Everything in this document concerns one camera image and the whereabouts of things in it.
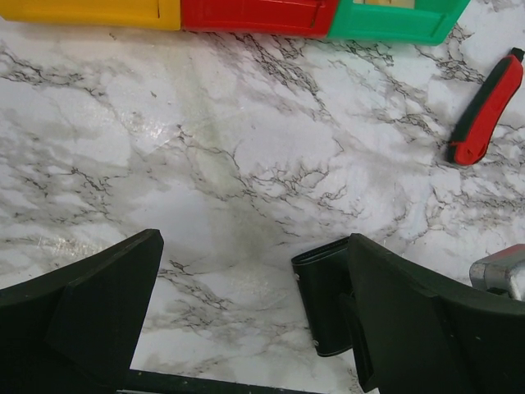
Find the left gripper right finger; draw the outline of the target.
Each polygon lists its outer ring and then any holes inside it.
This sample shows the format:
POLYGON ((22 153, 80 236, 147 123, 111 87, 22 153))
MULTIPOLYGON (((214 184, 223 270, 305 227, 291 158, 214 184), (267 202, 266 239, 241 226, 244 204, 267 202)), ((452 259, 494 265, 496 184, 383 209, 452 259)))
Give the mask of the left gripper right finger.
POLYGON ((365 392, 521 393, 524 305, 349 237, 340 298, 365 392))

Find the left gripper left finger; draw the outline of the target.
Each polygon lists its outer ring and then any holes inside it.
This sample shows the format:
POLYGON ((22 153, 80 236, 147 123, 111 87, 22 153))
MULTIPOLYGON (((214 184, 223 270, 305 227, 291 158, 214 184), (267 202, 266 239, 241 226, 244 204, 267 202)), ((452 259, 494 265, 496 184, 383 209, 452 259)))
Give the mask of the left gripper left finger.
POLYGON ((163 251, 156 229, 1 290, 3 393, 115 393, 163 251))

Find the black leather card holder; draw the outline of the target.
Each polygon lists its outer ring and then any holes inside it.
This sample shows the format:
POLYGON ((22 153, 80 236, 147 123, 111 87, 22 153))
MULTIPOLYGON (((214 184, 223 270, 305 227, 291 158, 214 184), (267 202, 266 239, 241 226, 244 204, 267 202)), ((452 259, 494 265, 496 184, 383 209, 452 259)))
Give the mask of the black leather card holder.
POLYGON ((291 259, 314 347, 321 357, 352 348, 340 306, 340 295, 352 292, 348 241, 345 237, 291 259))

